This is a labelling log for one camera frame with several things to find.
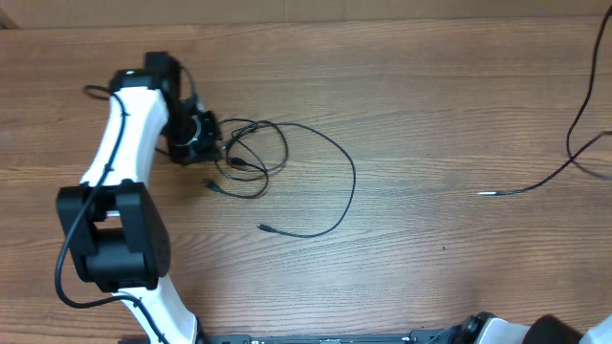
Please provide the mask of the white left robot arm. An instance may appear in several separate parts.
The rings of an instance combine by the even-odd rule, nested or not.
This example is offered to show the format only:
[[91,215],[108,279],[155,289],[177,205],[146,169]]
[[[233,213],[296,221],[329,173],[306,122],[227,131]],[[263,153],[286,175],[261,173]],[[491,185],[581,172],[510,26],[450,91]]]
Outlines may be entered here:
[[141,68],[116,71],[107,86],[84,86],[108,100],[108,121],[79,184],[56,197],[65,235],[55,265],[58,298],[74,309],[121,302],[146,343],[208,342],[170,279],[170,239],[148,190],[160,138],[182,166],[221,157],[215,116],[197,95],[181,97],[187,73],[171,54],[149,52]]

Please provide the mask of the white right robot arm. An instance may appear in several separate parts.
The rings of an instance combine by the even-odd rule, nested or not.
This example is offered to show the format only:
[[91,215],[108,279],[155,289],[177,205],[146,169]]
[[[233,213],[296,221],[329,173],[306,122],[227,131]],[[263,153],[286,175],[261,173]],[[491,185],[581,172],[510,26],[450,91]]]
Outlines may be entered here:
[[551,314],[538,318],[532,325],[523,325],[481,312],[460,325],[451,343],[611,344],[611,315],[581,333]]

